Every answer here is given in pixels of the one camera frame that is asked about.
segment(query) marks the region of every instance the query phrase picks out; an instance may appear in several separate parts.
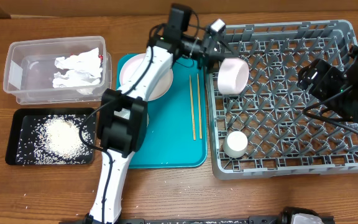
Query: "blue plastic tray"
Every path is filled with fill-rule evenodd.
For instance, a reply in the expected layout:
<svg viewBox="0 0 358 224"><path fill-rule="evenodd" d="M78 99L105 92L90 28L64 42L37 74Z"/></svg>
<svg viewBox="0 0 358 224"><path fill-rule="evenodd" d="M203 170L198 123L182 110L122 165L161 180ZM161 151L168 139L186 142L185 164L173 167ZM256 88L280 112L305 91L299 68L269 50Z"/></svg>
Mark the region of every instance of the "blue plastic tray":
<svg viewBox="0 0 358 224"><path fill-rule="evenodd" d="M117 65L117 88L121 68L136 54L123 56ZM180 58L180 63L191 66L191 60ZM201 124L203 138L200 139L198 124L197 73L200 77ZM193 87L196 140L193 140L189 74ZM148 104L149 125L141 149L135 153L130 169L197 167L206 159L206 104L204 76L197 69L182 65L173 66L173 82L170 89L157 100Z"/></svg>

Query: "crumpled tissue paper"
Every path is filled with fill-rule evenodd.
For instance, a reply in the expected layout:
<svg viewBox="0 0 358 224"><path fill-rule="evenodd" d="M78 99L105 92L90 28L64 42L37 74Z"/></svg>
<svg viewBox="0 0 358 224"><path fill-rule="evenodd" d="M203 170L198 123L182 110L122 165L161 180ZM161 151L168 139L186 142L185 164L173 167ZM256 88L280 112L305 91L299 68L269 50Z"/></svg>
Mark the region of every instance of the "crumpled tissue paper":
<svg viewBox="0 0 358 224"><path fill-rule="evenodd" d="M100 67L99 49L72 55L68 58L59 57L55 60L55 66L59 69L69 69L66 74L60 72L54 74L53 87L90 86L100 83L103 68ZM77 90L82 95L91 95L94 88Z"/></svg>

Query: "small white cup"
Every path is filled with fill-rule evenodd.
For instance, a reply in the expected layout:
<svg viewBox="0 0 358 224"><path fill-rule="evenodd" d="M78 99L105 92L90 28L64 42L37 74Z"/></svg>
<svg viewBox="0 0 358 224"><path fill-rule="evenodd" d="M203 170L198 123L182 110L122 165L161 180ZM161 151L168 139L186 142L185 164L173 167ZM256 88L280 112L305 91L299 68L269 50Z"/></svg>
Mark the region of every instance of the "small white cup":
<svg viewBox="0 0 358 224"><path fill-rule="evenodd" d="M248 138L241 131L230 133L223 142L223 151L230 157L242 157L247 150Z"/></svg>
<svg viewBox="0 0 358 224"><path fill-rule="evenodd" d="M248 64L239 58L223 60L218 73L218 90L222 95L238 95L246 87Z"/></svg>

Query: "white plate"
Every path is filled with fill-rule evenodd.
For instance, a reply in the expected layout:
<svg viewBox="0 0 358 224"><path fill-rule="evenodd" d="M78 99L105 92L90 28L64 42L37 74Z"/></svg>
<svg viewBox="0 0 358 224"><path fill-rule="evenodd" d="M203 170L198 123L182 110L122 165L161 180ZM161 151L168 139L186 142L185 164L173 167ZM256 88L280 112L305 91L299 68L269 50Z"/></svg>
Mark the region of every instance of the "white plate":
<svg viewBox="0 0 358 224"><path fill-rule="evenodd" d="M119 75L120 85L125 84L134 74L136 69L142 63L145 54L138 54L129 59L122 67ZM154 90L150 94L149 101L156 100L163 96L171 87L173 81L173 71L170 69L156 84Z"/></svg>

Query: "gray dish rack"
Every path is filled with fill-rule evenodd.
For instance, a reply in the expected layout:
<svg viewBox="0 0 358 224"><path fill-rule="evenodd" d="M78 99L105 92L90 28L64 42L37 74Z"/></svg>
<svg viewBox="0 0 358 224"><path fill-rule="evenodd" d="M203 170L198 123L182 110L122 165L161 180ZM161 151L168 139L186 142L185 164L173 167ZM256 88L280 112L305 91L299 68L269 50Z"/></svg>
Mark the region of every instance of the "gray dish rack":
<svg viewBox="0 0 358 224"><path fill-rule="evenodd" d="M347 52L357 41L350 22L234 25L226 27L224 38L247 61L250 77L240 95L222 95L218 73L207 75L214 175L250 179L358 172L358 136L304 116L302 109L318 101L296 85L298 71L315 58L342 71L351 66ZM222 45L217 50L228 51ZM222 149L231 131L242 131L249 139L241 158L231 158Z"/></svg>

